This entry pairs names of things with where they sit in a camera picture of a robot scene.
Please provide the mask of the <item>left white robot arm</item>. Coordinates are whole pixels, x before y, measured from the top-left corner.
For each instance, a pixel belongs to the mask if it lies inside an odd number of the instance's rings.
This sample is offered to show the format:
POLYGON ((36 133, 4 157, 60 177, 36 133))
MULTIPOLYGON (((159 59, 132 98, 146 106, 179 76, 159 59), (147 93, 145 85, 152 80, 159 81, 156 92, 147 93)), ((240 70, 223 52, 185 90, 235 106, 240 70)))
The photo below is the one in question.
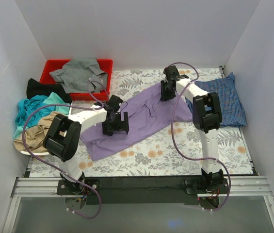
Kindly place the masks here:
POLYGON ((84 173, 73 158, 80 134, 99 123, 102 128, 98 132, 103 135, 112 136, 120 131, 128 133, 128 113, 119 112, 123 103, 118 96, 112 95, 107 102, 97 102, 88 110, 69 116, 57 114, 54 117, 44 138, 43 147, 49 154, 58 158, 64 186, 72 193, 80 194, 85 189, 84 173))

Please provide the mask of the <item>purple t shirt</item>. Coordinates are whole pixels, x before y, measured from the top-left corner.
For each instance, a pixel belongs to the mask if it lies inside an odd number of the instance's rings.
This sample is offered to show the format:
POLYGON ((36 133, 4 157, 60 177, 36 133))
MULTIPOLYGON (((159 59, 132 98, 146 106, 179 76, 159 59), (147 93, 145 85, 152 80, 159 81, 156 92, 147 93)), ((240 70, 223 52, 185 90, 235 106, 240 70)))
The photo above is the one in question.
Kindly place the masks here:
POLYGON ((80 135, 93 161, 114 155, 146 139, 171 124, 174 107, 174 121, 192 122, 192 113, 185 101, 177 97, 161 101, 161 85, 158 83, 127 100, 129 132, 116 132, 112 136, 102 133, 102 124, 88 128, 80 135))

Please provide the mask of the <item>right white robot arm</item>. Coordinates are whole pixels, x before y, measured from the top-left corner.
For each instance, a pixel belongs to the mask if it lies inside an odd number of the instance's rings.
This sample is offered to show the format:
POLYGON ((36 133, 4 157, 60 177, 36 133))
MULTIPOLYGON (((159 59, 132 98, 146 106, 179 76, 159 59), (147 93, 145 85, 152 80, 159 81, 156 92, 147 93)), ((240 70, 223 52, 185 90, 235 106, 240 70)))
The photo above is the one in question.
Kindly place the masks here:
POLYGON ((161 81, 161 101, 171 100, 179 94, 176 103, 183 95, 193 105, 193 124, 198 130, 202 145, 201 181, 195 188, 207 193, 214 192, 224 182, 222 166, 218 162, 218 131, 222 122, 222 113, 217 93, 209 93, 191 80, 181 75, 175 65, 167 66, 161 81))

